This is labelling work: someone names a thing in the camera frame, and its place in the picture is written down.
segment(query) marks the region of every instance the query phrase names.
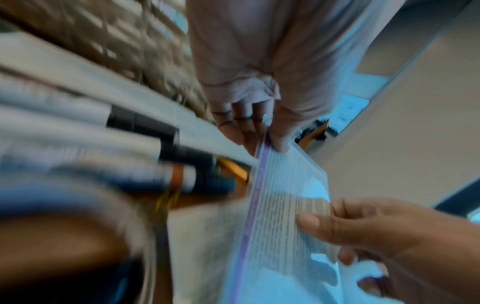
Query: book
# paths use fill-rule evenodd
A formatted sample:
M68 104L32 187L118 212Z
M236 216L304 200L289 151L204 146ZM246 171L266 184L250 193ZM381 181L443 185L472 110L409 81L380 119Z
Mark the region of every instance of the book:
M245 198L171 211L174 303L344 303L338 248L299 231L329 215L328 179L298 145L258 149Z

